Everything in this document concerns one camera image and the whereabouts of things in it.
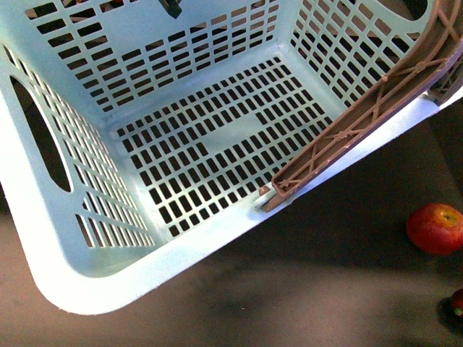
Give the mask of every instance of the basket bottom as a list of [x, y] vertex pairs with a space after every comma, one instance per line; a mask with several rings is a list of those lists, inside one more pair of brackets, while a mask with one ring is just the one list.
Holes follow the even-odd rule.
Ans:
[[334, 120], [287, 65], [274, 56], [117, 129], [171, 236], [267, 184]]

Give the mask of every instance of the dark floor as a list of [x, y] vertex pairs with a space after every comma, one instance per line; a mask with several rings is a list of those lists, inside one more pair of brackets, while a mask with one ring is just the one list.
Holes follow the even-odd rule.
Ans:
[[0, 346], [463, 346], [437, 313], [463, 286], [463, 252], [427, 256], [404, 232], [427, 202], [463, 211], [462, 133], [453, 106], [97, 317], [40, 295], [2, 197]]

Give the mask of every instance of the apple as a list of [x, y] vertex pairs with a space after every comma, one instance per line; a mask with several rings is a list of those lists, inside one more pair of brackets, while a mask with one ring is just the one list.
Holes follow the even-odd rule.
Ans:
[[407, 235], [424, 252], [451, 254], [463, 247], [463, 215], [449, 205], [426, 204], [408, 217]]
[[463, 288], [453, 293], [450, 299], [450, 306], [454, 314], [458, 318], [463, 319]]

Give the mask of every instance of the laundry basket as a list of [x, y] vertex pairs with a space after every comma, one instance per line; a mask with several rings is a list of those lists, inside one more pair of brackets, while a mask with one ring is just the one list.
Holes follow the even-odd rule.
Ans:
[[418, 46], [449, 37], [375, 120], [456, 60], [459, 1], [398, 2], [3, 0], [0, 180], [43, 294], [118, 309], [285, 206], [273, 177]]

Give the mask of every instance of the brown plastic handle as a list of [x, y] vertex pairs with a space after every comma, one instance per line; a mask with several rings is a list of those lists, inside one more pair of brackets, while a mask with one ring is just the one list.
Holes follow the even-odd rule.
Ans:
[[412, 50], [272, 178], [271, 211], [324, 172], [410, 101], [429, 90], [463, 52], [462, 0], [435, 1]]

